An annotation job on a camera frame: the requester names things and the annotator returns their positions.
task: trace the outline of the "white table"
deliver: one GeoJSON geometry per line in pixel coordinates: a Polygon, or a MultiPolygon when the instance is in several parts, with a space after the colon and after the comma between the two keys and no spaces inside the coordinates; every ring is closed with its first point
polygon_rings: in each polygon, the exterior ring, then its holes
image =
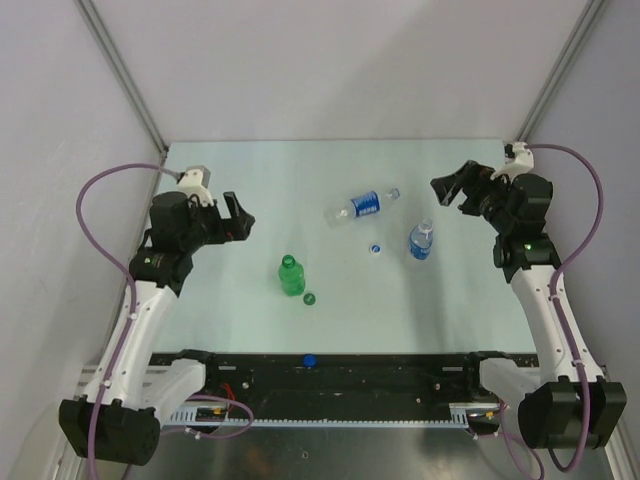
{"type": "MultiPolygon", "coordinates": [[[[495,232],[480,218],[441,207],[429,181],[466,160],[497,167],[495,140],[174,143],[166,166],[205,165],[210,190],[235,191],[256,217],[246,242],[207,246],[155,350],[234,353],[535,352],[526,318],[493,266],[495,232]],[[332,228],[331,205],[398,187],[386,212],[332,228]],[[411,228],[434,219],[427,268],[407,270],[411,228]],[[371,243],[382,245],[379,256],[371,243]],[[305,267],[317,303],[287,297],[284,254],[305,267]]],[[[175,188],[165,177],[159,190],[175,188]]]]}

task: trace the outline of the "green bottle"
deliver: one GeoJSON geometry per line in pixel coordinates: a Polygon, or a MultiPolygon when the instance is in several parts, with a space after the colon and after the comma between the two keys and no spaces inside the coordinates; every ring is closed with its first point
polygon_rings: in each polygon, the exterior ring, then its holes
{"type": "Polygon", "coordinates": [[[278,269],[278,277],[284,293],[293,297],[304,293],[304,268],[292,255],[282,257],[282,264],[278,269]]]}

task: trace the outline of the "gray floor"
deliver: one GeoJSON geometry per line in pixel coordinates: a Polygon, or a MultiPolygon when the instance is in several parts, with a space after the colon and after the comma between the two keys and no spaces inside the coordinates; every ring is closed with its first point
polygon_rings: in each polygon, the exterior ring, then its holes
{"type": "MultiPolygon", "coordinates": [[[[548,460],[546,452],[542,457],[548,460]]],[[[578,471],[547,464],[546,480],[612,479],[604,451],[589,451],[578,471]]],[[[478,442],[463,431],[425,429],[255,428],[220,442],[165,437],[132,480],[521,480],[502,439],[478,442]]]]}

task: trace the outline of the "white wall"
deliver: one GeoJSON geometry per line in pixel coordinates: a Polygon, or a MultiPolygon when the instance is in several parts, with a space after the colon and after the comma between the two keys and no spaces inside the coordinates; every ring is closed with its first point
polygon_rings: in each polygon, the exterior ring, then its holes
{"type": "MultiPolygon", "coordinates": [[[[4,479],[45,408],[73,394],[123,285],[82,236],[76,194],[107,167],[159,159],[71,0],[3,2],[0,64],[4,479]]],[[[124,260],[151,184],[124,174],[88,199],[89,225],[124,260]]]]}
{"type": "MultiPolygon", "coordinates": [[[[624,383],[626,422],[640,449],[640,3],[617,0],[604,14],[531,143],[578,149],[604,183],[604,216],[591,246],[567,274],[572,306],[597,360],[624,383]]],[[[571,157],[537,155],[555,184],[550,231],[563,257],[586,235],[595,188],[571,157]]]]}
{"type": "Polygon", "coordinates": [[[512,138],[587,0],[95,0],[167,141],[512,138]]]}

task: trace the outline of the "plastic bottle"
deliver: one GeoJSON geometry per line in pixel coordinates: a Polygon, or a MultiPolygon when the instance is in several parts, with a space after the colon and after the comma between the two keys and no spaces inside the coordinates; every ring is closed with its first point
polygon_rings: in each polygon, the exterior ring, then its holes
{"type": "Polygon", "coordinates": [[[290,297],[304,293],[304,268],[296,262],[293,255],[285,255],[282,257],[282,263],[278,269],[278,277],[280,277],[282,290],[290,297]]]}
{"type": "Polygon", "coordinates": [[[424,265],[431,254],[433,245],[433,220],[427,218],[416,225],[409,234],[409,263],[411,266],[424,265]]]}
{"type": "Polygon", "coordinates": [[[386,210],[394,200],[400,198],[400,190],[392,188],[387,193],[371,191],[352,198],[349,203],[340,208],[334,208],[327,213],[327,219],[331,224],[346,223],[348,220],[363,217],[380,210],[386,210]]]}

